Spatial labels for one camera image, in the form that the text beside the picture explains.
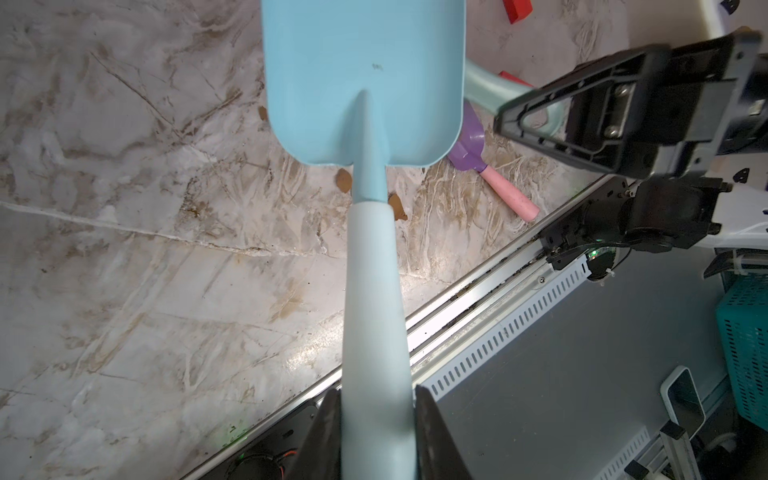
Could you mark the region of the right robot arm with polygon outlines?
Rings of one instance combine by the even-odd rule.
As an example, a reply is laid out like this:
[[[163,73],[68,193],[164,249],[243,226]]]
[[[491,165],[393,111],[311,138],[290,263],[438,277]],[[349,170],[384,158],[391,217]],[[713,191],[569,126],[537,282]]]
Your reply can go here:
[[[624,50],[578,66],[501,105],[495,132],[568,166],[633,179],[582,201],[541,236],[548,262],[564,268],[603,248],[649,253],[695,245],[742,247],[723,210],[735,181],[709,175],[715,158],[767,149],[767,56],[763,36],[740,29],[672,47]]]

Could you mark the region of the purple trowel pink handle front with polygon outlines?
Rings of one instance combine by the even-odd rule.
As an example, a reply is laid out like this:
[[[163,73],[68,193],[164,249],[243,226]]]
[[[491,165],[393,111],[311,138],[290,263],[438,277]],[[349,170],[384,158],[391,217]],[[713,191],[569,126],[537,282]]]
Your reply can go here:
[[[483,160],[484,147],[483,125],[471,103],[465,100],[461,131],[447,159],[459,171],[476,172],[523,221],[533,222],[540,213],[539,207]]]

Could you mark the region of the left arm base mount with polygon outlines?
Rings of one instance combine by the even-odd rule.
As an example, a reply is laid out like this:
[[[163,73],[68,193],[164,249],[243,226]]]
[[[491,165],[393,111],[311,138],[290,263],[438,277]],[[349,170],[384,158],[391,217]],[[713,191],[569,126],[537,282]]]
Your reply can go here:
[[[214,465],[199,479],[284,479],[318,412],[307,401]]]

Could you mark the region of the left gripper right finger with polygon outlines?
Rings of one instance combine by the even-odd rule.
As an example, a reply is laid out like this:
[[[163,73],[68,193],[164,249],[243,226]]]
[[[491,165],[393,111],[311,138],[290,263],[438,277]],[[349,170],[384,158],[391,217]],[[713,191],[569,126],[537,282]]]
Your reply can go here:
[[[418,479],[472,478],[445,424],[431,391],[415,387]]]

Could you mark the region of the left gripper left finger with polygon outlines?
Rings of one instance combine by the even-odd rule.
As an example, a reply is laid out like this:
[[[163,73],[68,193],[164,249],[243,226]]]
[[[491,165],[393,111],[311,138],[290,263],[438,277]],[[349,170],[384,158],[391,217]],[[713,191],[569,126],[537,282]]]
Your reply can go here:
[[[341,392],[330,389],[321,402],[298,456],[286,476],[292,479],[341,478]]]

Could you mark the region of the light blue trowel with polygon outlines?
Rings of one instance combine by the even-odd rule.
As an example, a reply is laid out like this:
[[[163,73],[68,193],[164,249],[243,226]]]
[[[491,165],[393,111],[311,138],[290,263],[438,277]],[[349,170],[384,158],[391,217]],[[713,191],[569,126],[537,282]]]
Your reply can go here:
[[[463,119],[462,1],[265,1],[271,129],[308,166],[348,166],[341,475],[413,479],[417,440],[387,172],[427,167]]]

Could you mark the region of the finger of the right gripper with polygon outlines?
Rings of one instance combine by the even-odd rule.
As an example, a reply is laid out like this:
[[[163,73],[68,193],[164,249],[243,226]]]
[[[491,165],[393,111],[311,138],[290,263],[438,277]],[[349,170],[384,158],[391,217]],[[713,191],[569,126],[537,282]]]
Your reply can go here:
[[[636,60],[607,56],[504,104],[498,135],[568,166],[601,174],[620,170],[623,128],[631,102],[615,90],[636,82]]]

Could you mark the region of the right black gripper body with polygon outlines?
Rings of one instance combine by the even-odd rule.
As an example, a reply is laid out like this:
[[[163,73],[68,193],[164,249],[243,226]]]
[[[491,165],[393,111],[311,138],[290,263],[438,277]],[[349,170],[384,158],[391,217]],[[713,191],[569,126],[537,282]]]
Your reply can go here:
[[[646,179],[701,175],[713,158],[767,150],[767,54],[758,31],[654,44],[574,70],[564,154]]]

